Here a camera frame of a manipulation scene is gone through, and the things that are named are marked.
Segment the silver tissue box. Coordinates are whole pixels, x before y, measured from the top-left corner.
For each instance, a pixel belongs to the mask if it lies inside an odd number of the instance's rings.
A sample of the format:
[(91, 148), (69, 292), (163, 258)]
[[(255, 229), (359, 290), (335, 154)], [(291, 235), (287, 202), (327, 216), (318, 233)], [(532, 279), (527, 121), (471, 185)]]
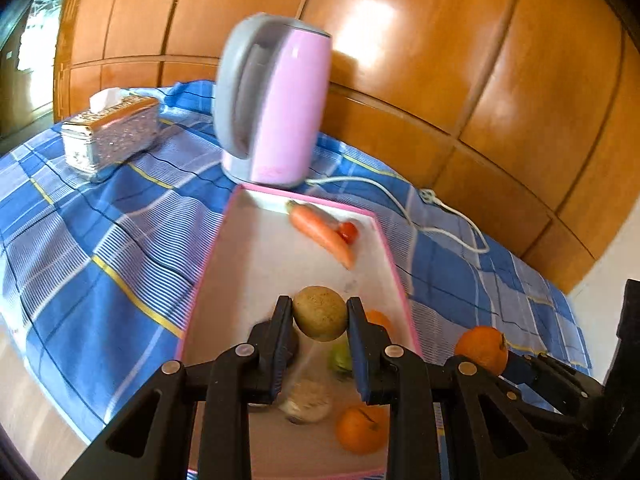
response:
[(126, 162), (160, 136), (160, 102), (112, 87), (89, 100), (88, 110), (67, 118), (61, 136), (65, 161), (88, 179)]

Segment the large orange with stem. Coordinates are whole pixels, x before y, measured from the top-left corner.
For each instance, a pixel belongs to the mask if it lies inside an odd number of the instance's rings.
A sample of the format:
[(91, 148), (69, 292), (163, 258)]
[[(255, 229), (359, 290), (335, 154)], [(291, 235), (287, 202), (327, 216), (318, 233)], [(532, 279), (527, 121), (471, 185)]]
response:
[(335, 437), (344, 450), (356, 455), (381, 451), (387, 443), (390, 415), (385, 408), (354, 404), (345, 408), (335, 424)]

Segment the yellow-green round fruit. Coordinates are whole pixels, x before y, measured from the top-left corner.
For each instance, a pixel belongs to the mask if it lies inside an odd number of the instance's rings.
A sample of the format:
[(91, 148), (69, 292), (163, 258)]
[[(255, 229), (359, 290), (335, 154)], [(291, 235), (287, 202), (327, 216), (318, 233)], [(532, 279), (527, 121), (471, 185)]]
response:
[(298, 328), (307, 337), (322, 342), (341, 337), (348, 321), (345, 300), (324, 286), (307, 286), (296, 292), (293, 315)]

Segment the green tomato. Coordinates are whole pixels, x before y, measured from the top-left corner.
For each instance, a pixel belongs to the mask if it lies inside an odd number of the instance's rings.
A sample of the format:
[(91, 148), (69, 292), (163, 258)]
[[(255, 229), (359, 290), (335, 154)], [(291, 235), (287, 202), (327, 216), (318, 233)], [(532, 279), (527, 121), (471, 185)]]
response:
[(340, 376), (352, 376), (352, 355), (347, 338), (339, 339), (330, 349), (328, 367)]

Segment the pink electric kettle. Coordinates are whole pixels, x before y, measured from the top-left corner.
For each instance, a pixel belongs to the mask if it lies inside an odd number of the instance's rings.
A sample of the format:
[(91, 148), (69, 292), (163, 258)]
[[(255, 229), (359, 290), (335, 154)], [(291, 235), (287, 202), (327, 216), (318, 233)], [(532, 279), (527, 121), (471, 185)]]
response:
[(224, 174), (294, 188), (305, 180), (329, 88), (332, 37), (296, 18), (257, 13), (232, 29), (212, 105)]

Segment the dark brown round fruit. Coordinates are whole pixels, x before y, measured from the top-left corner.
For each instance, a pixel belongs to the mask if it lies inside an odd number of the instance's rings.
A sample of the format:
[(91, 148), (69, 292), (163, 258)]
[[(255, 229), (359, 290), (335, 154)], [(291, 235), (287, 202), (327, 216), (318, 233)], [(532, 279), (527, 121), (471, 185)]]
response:
[(299, 334), (296, 328), (292, 328), (288, 335), (288, 342), (285, 346), (286, 367), (291, 367), (298, 356), (299, 352)]

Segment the small cut yam piece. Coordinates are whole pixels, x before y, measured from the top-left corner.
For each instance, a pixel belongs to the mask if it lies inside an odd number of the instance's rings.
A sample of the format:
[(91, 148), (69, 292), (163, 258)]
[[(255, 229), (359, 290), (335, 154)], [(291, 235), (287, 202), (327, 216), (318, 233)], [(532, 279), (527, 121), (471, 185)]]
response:
[(293, 424), (315, 424), (327, 418), (333, 408), (329, 389), (322, 382), (301, 379), (279, 405), (279, 410)]

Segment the blue plaid tablecloth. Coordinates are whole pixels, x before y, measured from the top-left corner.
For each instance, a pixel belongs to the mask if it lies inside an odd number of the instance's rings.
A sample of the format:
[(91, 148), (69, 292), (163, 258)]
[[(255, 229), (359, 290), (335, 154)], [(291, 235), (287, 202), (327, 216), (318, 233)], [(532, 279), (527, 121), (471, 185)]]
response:
[[(1, 159), (1, 314), (29, 373), (90, 441), (176, 352), (230, 200), (213, 127), (215, 85), (150, 90), (168, 140), (96, 182), (66, 164), (59, 126)], [(384, 162), (326, 133), (308, 195), (373, 211), (424, 356), (442, 363), (464, 330), (491, 325), (520, 353), (592, 364), (565, 295), (453, 200), (427, 203)]]

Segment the orange tangerine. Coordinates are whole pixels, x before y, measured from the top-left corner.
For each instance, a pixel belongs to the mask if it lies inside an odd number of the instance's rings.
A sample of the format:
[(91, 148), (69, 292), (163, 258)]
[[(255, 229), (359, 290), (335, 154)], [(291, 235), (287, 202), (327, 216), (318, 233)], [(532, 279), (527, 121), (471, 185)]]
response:
[(492, 326), (476, 326), (464, 332), (454, 346), (456, 356), (465, 356), (495, 376), (506, 369), (509, 348), (506, 337)]

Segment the red tomato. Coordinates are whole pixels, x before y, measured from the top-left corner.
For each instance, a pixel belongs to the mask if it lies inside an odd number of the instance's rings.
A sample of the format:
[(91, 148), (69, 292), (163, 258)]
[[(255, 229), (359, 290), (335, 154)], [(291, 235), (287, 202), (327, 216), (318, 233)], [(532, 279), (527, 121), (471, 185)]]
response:
[(359, 236), (356, 224), (350, 221), (341, 222), (338, 225), (336, 232), (347, 245), (354, 244)]

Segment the orange carrot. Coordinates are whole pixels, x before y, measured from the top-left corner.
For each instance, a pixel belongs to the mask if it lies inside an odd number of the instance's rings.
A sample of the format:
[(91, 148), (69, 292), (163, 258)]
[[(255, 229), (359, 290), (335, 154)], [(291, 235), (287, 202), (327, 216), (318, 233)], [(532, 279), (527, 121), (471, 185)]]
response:
[(343, 237), (332, 230), (321, 217), (308, 206), (289, 200), (286, 205), (288, 220), (292, 226), (317, 245), (329, 252), (345, 269), (350, 270), (355, 257)]

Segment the wooden glass door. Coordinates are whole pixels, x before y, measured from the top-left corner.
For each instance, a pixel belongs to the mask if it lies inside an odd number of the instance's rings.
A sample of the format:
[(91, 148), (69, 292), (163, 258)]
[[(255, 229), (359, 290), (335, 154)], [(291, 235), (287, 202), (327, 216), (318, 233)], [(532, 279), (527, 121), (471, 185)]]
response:
[(52, 122), (53, 71), (64, 0), (32, 0), (1, 50), (1, 151)]

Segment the yellow-orange tangerine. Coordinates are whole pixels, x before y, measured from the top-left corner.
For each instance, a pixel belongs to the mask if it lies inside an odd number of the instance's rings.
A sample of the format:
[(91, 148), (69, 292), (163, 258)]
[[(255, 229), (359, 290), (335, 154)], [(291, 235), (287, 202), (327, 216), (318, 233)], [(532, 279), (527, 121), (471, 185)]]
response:
[(378, 310), (365, 310), (364, 314), (369, 323), (382, 326), (386, 330), (388, 338), (393, 338), (395, 333), (394, 324), (386, 314)]

